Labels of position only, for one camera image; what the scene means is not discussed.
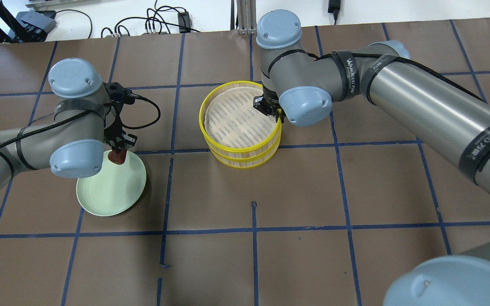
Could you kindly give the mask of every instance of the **white wall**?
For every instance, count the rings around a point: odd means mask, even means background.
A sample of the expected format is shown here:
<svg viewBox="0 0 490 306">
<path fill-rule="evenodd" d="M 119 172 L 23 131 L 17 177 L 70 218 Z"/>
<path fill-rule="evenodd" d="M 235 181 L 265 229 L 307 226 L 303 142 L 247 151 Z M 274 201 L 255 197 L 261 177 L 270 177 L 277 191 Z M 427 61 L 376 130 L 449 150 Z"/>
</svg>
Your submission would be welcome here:
<svg viewBox="0 0 490 306">
<path fill-rule="evenodd" d="M 4 0 L 14 15 L 28 10 L 27 0 Z M 193 18 L 193 27 L 199 31 L 226 31 L 230 29 L 229 0 L 158 0 L 158 6 L 184 6 Z M 117 21 L 129 16 L 146 16 L 146 8 L 154 0 L 85 0 L 57 6 L 48 10 L 77 9 L 90 15 L 94 23 L 93 37 L 100 37 L 103 27 L 113 28 Z M 328 0 L 257 0 L 257 19 L 274 9 L 291 10 L 303 26 L 332 25 L 327 13 Z M 175 12 L 164 12 L 170 23 L 177 23 Z M 338 24 L 392 23 L 397 21 L 445 20 L 490 17 L 490 0 L 342 0 Z M 75 12 L 63 12 L 57 17 L 58 27 L 47 40 L 81 39 L 88 36 L 88 19 Z M 123 23 L 132 35 L 144 33 L 144 21 Z"/>
</svg>

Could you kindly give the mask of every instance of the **red object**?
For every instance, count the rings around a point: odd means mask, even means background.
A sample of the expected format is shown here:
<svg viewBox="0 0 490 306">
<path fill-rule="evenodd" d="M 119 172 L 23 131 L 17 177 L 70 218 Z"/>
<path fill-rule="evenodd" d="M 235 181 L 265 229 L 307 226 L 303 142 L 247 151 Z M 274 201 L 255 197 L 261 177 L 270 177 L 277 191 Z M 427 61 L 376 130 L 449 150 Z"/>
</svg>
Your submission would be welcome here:
<svg viewBox="0 0 490 306">
<path fill-rule="evenodd" d="M 123 164 L 126 161 L 126 152 L 128 152 L 126 149 L 113 149 L 107 157 L 115 164 Z"/>
</svg>

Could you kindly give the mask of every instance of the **electrical cable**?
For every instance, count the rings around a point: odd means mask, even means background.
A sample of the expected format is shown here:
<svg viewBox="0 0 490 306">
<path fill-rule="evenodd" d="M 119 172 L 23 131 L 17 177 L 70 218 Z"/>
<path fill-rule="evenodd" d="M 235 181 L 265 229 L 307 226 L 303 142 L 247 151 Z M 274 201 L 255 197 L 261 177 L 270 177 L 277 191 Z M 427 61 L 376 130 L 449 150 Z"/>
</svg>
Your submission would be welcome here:
<svg viewBox="0 0 490 306">
<path fill-rule="evenodd" d="M 382 56 L 382 54 L 352 54 L 352 55 L 354 57 L 359 57 L 359 58 L 380 58 Z M 451 81 L 449 78 L 446 78 L 443 75 L 441 75 L 439 72 L 434 71 L 431 68 L 428 68 L 427 66 L 424 66 L 423 64 L 421 64 L 419 62 L 416 62 L 414 60 L 410 60 L 407 58 L 403 58 L 403 57 L 397 57 L 395 59 L 395 62 L 403 62 L 404 64 L 410 64 L 414 67 L 417 67 L 417 68 L 423 70 L 424 72 L 427 72 L 428 74 L 432 75 L 433 77 L 438 78 L 439 80 L 455 87 L 456 89 L 459 89 L 463 93 L 471 95 L 472 97 L 483 102 L 483 100 L 480 97 L 478 97 L 474 93 L 471 93 L 471 91 L 469 91 L 468 89 L 462 87 L 461 85 L 458 85 L 457 83 Z"/>
<path fill-rule="evenodd" d="M 160 6 L 156 11 L 158 12 L 158 11 L 174 10 L 175 12 L 177 12 L 177 16 L 181 17 L 183 25 L 186 25 L 185 16 L 180 15 L 181 12 L 179 12 L 179 10 L 177 10 L 177 8 L 174 8 L 173 6 Z"/>
<path fill-rule="evenodd" d="M 158 17 L 160 17 L 160 20 L 165 23 L 164 17 L 162 17 L 162 15 L 160 15 L 160 13 L 158 11 L 156 11 L 152 8 L 147 8 L 147 10 L 146 10 L 146 17 L 147 18 L 150 18 L 150 16 L 148 15 L 148 12 L 150 12 L 150 11 L 152 11 L 154 13 L 154 15 L 152 17 L 156 17 L 156 15 L 158 15 Z M 160 31 L 158 32 L 158 34 L 162 33 L 162 23 L 160 20 L 155 20 L 155 19 L 152 20 L 152 27 L 153 27 L 154 31 L 156 31 L 156 27 L 154 26 L 154 22 L 158 21 L 158 23 L 160 24 Z M 171 31 L 169 30 L 169 26 L 165 25 L 165 28 L 168 30 L 168 34 L 171 34 Z"/>
<path fill-rule="evenodd" d="M 119 34 L 120 36 L 122 36 L 122 32 L 120 31 L 120 28 L 124 28 L 124 29 L 126 29 L 126 32 L 128 32 L 128 36 L 131 36 L 131 35 L 130 35 L 130 31 L 128 31 L 128 28 L 127 28 L 127 27 L 125 27 L 125 26 L 123 26 L 123 25 L 118 26 L 118 34 Z"/>
<path fill-rule="evenodd" d="M 79 10 L 73 10 L 71 8 L 67 8 L 65 10 L 59 10 L 59 11 L 57 11 L 56 12 L 56 15 L 58 15 L 59 12 L 63 12 L 63 11 L 79 12 L 79 13 L 83 14 L 84 16 L 87 16 L 88 17 L 88 20 L 90 21 L 90 33 L 88 34 L 88 37 L 87 38 L 92 37 L 92 30 L 94 29 L 94 24 L 92 23 L 92 18 L 90 18 L 90 16 L 88 16 L 88 14 L 86 14 L 85 12 L 79 11 Z"/>
<path fill-rule="evenodd" d="M 156 107 L 156 110 L 158 111 L 158 117 L 156 119 L 154 119 L 152 122 L 150 122 L 148 124 L 141 125 L 141 126 L 127 126 L 124 123 L 122 123 L 122 127 L 127 128 L 129 130 L 139 130 L 141 128 L 147 128 L 148 126 L 151 126 L 151 125 L 155 124 L 156 122 L 158 122 L 158 120 L 160 120 L 160 116 L 162 115 L 162 112 L 160 111 L 160 108 L 158 107 L 158 105 L 156 105 L 155 102 L 152 102 L 151 100 L 147 99 L 146 97 L 143 97 L 140 95 L 137 95 L 137 97 L 135 97 L 135 98 L 140 99 L 142 101 L 146 101 L 146 102 L 152 104 L 154 107 Z"/>
<path fill-rule="evenodd" d="M 230 0 L 230 31 L 235 29 L 234 21 L 235 21 L 235 4 L 234 0 Z"/>
<path fill-rule="evenodd" d="M 103 31 L 105 30 L 109 30 L 109 33 L 111 33 L 111 36 L 114 37 L 114 33 L 111 29 L 109 29 L 108 27 L 104 27 L 103 29 L 101 29 L 101 38 L 103 38 Z"/>
<path fill-rule="evenodd" d="M 160 6 L 159 8 L 156 8 L 156 4 L 158 3 L 158 0 L 155 0 L 154 2 L 154 9 L 155 10 L 160 10 L 160 8 L 164 7 L 164 6 Z M 175 6 L 175 8 L 177 9 L 182 9 L 183 11 L 187 12 L 186 8 L 183 8 L 182 6 Z"/>
<path fill-rule="evenodd" d="M 122 22 L 126 21 L 126 20 L 130 20 L 130 19 L 143 19 L 143 20 L 150 20 L 150 19 L 153 19 L 153 17 L 150 17 L 150 18 L 146 18 L 146 17 L 138 17 L 138 16 L 134 16 L 134 17 L 126 17 L 122 20 L 120 20 L 117 25 L 115 25 L 115 31 L 117 30 L 117 26 L 120 25 Z M 196 29 L 192 29 L 192 28 L 189 28 L 189 27 L 183 27 L 182 25 L 176 25 L 175 23 L 165 23 L 163 21 L 159 21 L 160 23 L 163 23 L 165 25 L 170 25 L 170 26 L 175 26 L 175 27 L 179 27 L 181 29 L 189 29 L 190 31 L 196 31 L 198 33 L 201 33 L 201 31 L 198 31 Z"/>
<path fill-rule="evenodd" d="M 0 143 L 0 149 L 3 148 L 3 147 L 6 147 L 8 145 L 11 145 L 12 143 L 15 143 L 15 142 L 17 142 L 19 140 L 22 140 L 24 138 L 27 138 L 27 137 L 30 137 L 30 136 L 33 136 L 33 135 L 36 135 L 36 134 L 40 134 L 40 133 L 46 132 L 48 130 L 52 130 L 53 128 L 57 128 L 57 127 L 62 126 L 64 124 L 66 124 L 66 123 L 69 123 L 71 121 L 77 120 L 78 118 L 83 117 L 83 116 L 86 116 L 89 113 L 93 113 L 93 111 L 86 110 L 84 112 L 81 112 L 81 113 L 76 114 L 75 116 L 71 116 L 71 117 L 67 118 L 66 120 L 62 120 L 62 121 L 57 122 L 55 124 L 52 124 L 52 125 L 49 125 L 49 126 L 45 126 L 44 128 L 39 128 L 39 130 L 32 130 L 31 132 L 22 134 L 19 137 L 15 137 L 15 138 L 9 139 L 6 142 Z"/>
</svg>

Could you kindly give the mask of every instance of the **light green plate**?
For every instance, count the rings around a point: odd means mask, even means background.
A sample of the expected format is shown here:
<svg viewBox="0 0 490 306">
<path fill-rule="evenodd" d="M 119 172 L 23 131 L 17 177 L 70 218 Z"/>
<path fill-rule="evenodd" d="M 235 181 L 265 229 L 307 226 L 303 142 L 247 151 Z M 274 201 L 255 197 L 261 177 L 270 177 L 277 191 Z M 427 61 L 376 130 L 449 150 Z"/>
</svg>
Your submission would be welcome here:
<svg viewBox="0 0 490 306">
<path fill-rule="evenodd" d="M 142 160 L 128 151 L 126 161 L 117 165 L 103 154 L 101 171 L 77 180 L 77 199 L 85 211 L 100 217 L 117 215 L 130 208 L 141 196 L 146 183 Z"/>
</svg>

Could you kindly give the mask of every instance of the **light blue joint cap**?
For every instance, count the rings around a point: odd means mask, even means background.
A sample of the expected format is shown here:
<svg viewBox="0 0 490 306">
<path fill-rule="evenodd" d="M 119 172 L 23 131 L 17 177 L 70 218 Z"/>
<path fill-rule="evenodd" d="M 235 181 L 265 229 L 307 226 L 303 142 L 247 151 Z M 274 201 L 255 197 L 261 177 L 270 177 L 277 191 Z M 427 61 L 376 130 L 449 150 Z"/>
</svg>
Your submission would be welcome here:
<svg viewBox="0 0 490 306">
<path fill-rule="evenodd" d="M 451 255 L 426 261 L 389 287 L 383 306 L 490 306 L 490 261 Z"/>
<path fill-rule="evenodd" d="M 103 143 L 95 139 L 83 139 L 63 145 L 52 153 L 50 169 L 62 178 L 88 178 L 101 170 Z"/>
<path fill-rule="evenodd" d="M 293 12 L 274 10 L 262 16 L 256 28 L 256 42 L 267 50 L 292 46 L 302 38 L 300 19 Z"/>
<path fill-rule="evenodd" d="M 81 58 L 66 58 L 48 72 L 48 83 L 60 97 L 74 99 L 93 94 L 103 82 L 92 64 Z"/>
<path fill-rule="evenodd" d="M 378 44 L 378 43 L 380 43 L 381 45 L 387 45 L 387 46 L 393 48 L 393 50 L 397 52 L 399 57 L 407 58 L 408 60 L 411 59 L 410 58 L 410 51 L 408 51 L 406 49 L 406 47 L 404 46 L 404 44 L 401 43 L 400 41 L 397 41 L 397 40 L 380 41 L 377 43 L 376 42 L 370 43 L 370 46 Z"/>
<path fill-rule="evenodd" d="M 300 86 L 279 96 L 279 104 L 291 124 L 309 126 L 326 118 L 332 111 L 332 97 L 324 89 Z"/>
</svg>

